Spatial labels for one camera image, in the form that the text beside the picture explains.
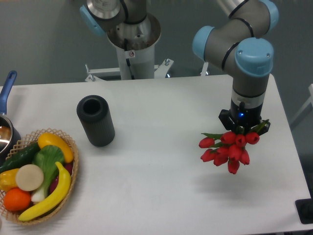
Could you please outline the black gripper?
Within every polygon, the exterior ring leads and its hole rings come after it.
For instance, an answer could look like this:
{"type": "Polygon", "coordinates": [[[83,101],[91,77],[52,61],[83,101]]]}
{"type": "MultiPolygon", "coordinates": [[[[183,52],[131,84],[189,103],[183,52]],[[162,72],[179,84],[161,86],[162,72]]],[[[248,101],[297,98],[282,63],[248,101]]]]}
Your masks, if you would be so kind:
{"type": "Polygon", "coordinates": [[[236,131],[241,126],[247,132],[255,127],[255,132],[261,136],[268,132],[270,127],[269,119],[261,121],[262,104],[255,108],[246,108],[246,103],[235,103],[231,100],[230,110],[222,109],[219,114],[219,120],[226,130],[236,131]]]}

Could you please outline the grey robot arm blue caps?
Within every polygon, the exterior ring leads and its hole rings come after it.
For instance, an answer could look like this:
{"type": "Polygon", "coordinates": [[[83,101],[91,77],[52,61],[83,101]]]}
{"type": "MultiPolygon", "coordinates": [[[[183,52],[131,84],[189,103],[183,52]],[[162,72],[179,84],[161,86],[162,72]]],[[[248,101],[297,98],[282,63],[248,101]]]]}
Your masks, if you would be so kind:
{"type": "MultiPolygon", "coordinates": [[[[263,38],[276,26],[279,13],[269,0],[221,0],[229,22],[222,28],[202,27],[192,42],[193,53],[233,79],[229,110],[219,119],[226,130],[266,133],[261,109],[273,68],[274,50],[263,38]]],[[[80,7],[87,27],[107,35],[116,48],[121,78],[155,78],[155,44],[161,35],[158,20],[144,0],[89,0],[80,7]]]]}

